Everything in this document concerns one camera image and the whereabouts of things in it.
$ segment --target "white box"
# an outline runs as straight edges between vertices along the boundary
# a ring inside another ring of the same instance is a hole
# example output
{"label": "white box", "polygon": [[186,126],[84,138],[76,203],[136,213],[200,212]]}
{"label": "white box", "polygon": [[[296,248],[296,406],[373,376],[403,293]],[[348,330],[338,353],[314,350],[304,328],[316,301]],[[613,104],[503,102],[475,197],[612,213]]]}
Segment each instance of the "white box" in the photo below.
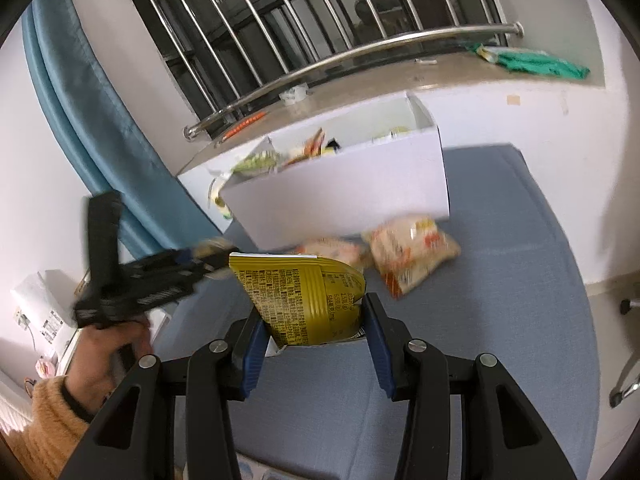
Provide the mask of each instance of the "white box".
{"label": "white box", "polygon": [[[335,155],[229,182],[220,192],[260,249],[358,234],[403,214],[448,218],[440,136],[414,95],[402,92],[359,102],[292,124],[269,137],[279,152],[286,152],[301,146],[320,127],[325,140],[335,138],[341,145]],[[398,127],[412,132],[373,140]],[[248,144],[238,148],[248,154],[258,143]],[[209,171],[216,165],[215,159],[210,162]]]}

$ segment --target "screw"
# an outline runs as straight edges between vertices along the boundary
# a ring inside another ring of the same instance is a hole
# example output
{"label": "screw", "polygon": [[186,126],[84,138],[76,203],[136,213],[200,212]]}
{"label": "screw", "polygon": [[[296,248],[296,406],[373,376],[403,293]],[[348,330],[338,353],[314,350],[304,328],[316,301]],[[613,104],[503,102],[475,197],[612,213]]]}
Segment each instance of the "screw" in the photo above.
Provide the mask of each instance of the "screw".
{"label": "screw", "polygon": [[489,368],[493,368],[498,364],[498,359],[493,354],[482,354],[480,356],[480,362]]}
{"label": "screw", "polygon": [[138,364],[140,365],[140,368],[151,368],[156,364],[157,360],[158,359],[156,359],[155,355],[149,354],[141,357],[140,361],[138,361]]}
{"label": "screw", "polygon": [[209,344],[209,350],[214,354],[224,352],[227,348],[229,348],[229,345],[226,344],[226,341],[222,341],[222,339],[216,339]]}
{"label": "screw", "polygon": [[425,343],[422,339],[411,339],[408,344],[409,350],[411,352],[424,352],[427,349],[427,343]]}

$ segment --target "blue mattress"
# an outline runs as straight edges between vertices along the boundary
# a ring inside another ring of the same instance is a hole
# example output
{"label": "blue mattress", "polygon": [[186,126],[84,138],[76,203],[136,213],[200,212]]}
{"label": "blue mattress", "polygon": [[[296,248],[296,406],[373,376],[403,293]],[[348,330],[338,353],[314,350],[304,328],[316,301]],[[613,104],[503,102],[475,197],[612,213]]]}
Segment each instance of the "blue mattress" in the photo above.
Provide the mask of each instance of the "blue mattress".
{"label": "blue mattress", "polygon": [[[450,219],[462,247],[416,290],[393,300],[373,270],[389,316],[447,354],[489,351],[518,381],[579,479],[591,461],[600,371],[593,320],[558,221],[513,146],[444,151]],[[242,249],[238,226],[226,234]],[[163,358],[222,336],[251,304],[235,279],[204,283],[183,301],[157,342]],[[452,397],[450,478],[460,478],[459,400]],[[366,341],[289,348],[265,360],[258,387],[230,415],[238,451],[277,468],[335,480],[393,478],[406,402],[379,388]],[[177,434],[184,430],[179,420]],[[177,458],[184,459],[178,438]]]}

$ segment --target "person's hand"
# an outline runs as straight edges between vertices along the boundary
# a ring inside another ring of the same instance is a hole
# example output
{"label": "person's hand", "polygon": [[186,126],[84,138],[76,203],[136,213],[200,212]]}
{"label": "person's hand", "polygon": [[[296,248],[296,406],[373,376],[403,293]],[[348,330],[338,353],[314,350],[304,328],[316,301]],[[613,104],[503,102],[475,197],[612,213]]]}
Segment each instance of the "person's hand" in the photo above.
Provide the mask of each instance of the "person's hand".
{"label": "person's hand", "polygon": [[104,330],[95,326],[83,328],[65,379],[67,391],[89,413],[97,413],[105,397],[116,387],[111,376],[111,355],[132,344],[136,358],[140,359],[153,353],[150,338],[146,318]]}

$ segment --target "window security bar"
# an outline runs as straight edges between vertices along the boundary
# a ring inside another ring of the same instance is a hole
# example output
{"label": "window security bar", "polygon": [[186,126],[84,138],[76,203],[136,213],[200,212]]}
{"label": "window security bar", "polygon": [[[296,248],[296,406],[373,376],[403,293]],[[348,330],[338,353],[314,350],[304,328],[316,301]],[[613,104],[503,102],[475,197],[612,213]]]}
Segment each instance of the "window security bar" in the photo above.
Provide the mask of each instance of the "window security bar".
{"label": "window security bar", "polygon": [[452,0],[444,0],[444,3],[446,4],[446,7],[447,7],[447,11],[451,16],[454,26],[444,27],[444,28],[431,28],[427,30],[425,30],[422,25],[422,21],[420,20],[420,17],[418,15],[414,2],[412,0],[402,0],[402,4],[408,10],[410,19],[412,22],[414,22],[414,25],[417,31],[397,34],[395,36],[389,37],[385,31],[385,27],[382,23],[382,20],[380,19],[379,13],[377,12],[372,0],[364,0],[364,2],[366,3],[367,7],[371,12],[373,20],[375,21],[376,27],[378,28],[382,38],[378,41],[373,41],[371,43],[366,43],[366,44],[362,44],[360,46],[354,47],[351,44],[350,38],[348,37],[347,32],[344,29],[344,25],[342,24],[340,18],[338,17],[337,11],[334,9],[334,6],[332,5],[331,1],[322,0],[322,2],[325,4],[329,12],[329,15],[331,16],[332,21],[335,22],[338,33],[342,38],[342,40],[344,41],[346,50],[342,52],[337,52],[332,56],[328,56],[328,57],[325,57],[324,59],[321,59],[320,56],[318,55],[318,51],[316,50],[315,45],[309,38],[308,31],[305,29],[302,23],[302,20],[300,19],[298,13],[294,10],[294,7],[291,4],[290,0],[282,0],[284,7],[287,9],[288,13],[290,14],[293,20],[293,23],[295,24],[295,27],[299,31],[301,38],[304,41],[305,46],[308,49],[313,60],[312,63],[306,66],[303,66],[298,70],[291,71],[289,69],[289,66],[287,66],[287,63],[283,58],[278,46],[276,45],[271,33],[269,32],[269,29],[264,23],[263,18],[260,16],[257,9],[255,9],[254,5],[250,0],[244,0],[246,6],[248,7],[248,9],[250,10],[251,14],[254,17],[255,23],[257,24],[259,30],[263,34],[263,37],[266,40],[267,44],[269,45],[273,55],[275,56],[275,59],[278,61],[278,64],[280,65],[282,71],[284,72],[284,74],[279,78],[276,78],[270,82],[265,83],[260,78],[260,75],[258,74],[258,71],[255,65],[253,64],[250,56],[248,55],[247,50],[245,49],[244,45],[238,38],[238,35],[234,31],[232,25],[229,23],[228,19],[224,15],[220,5],[218,4],[218,1],[209,0],[212,6],[215,8],[220,19],[222,20],[222,23],[225,26],[226,30],[228,31],[229,35],[231,36],[232,41],[235,43],[236,47],[238,48],[248,69],[254,76],[256,83],[258,84],[257,89],[245,95],[241,95],[241,93],[238,91],[237,86],[234,84],[233,79],[230,76],[230,73],[228,72],[228,69],[222,63],[220,56],[216,53],[212,44],[208,40],[207,35],[204,32],[200,23],[198,22],[195,13],[193,12],[193,10],[191,9],[191,7],[189,6],[186,0],[179,0],[182,6],[184,7],[185,12],[193,22],[193,25],[198,31],[199,36],[202,38],[204,45],[206,46],[207,50],[211,54],[212,58],[214,59],[217,67],[220,69],[220,72],[222,73],[224,79],[228,83],[229,88],[231,88],[233,94],[236,97],[235,101],[227,104],[226,106],[222,106],[218,108],[214,103],[214,99],[212,95],[210,94],[203,80],[200,78],[200,75],[195,71],[194,67],[190,63],[187,57],[186,49],[183,47],[180,41],[180,38],[178,37],[176,31],[172,27],[170,20],[165,15],[160,4],[158,3],[157,0],[149,0],[149,1],[153,9],[155,10],[156,14],[158,15],[158,18],[160,19],[160,22],[164,30],[169,35],[169,38],[171,39],[171,42],[173,43],[175,49],[177,50],[180,58],[182,59],[182,62],[184,63],[186,69],[188,70],[189,74],[195,81],[196,86],[198,87],[205,101],[207,102],[207,104],[212,110],[212,113],[208,117],[204,118],[197,124],[194,124],[193,126],[185,127],[184,137],[187,140],[195,139],[195,137],[198,134],[202,133],[203,131],[206,130],[206,128],[209,128],[214,124],[218,124],[218,125],[223,124],[225,122],[226,116],[235,112],[236,110],[239,110],[239,108],[251,103],[252,101],[268,94],[269,92],[283,88],[292,83],[295,83],[316,70],[327,69],[329,67],[338,65],[349,59],[354,59],[356,57],[363,56],[365,54],[370,54],[373,52],[388,50],[398,46],[408,45],[412,43],[420,43],[423,41],[442,40],[447,38],[456,38],[459,36],[473,36],[473,35],[485,36],[487,34],[515,34],[518,36],[521,36],[523,34],[522,26],[519,23],[494,23],[487,0],[479,0],[482,5],[482,10],[484,12],[484,15],[487,19],[487,23],[480,24],[480,25],[460,25],[460,19],[456,13],[456,9],[452,3]]}

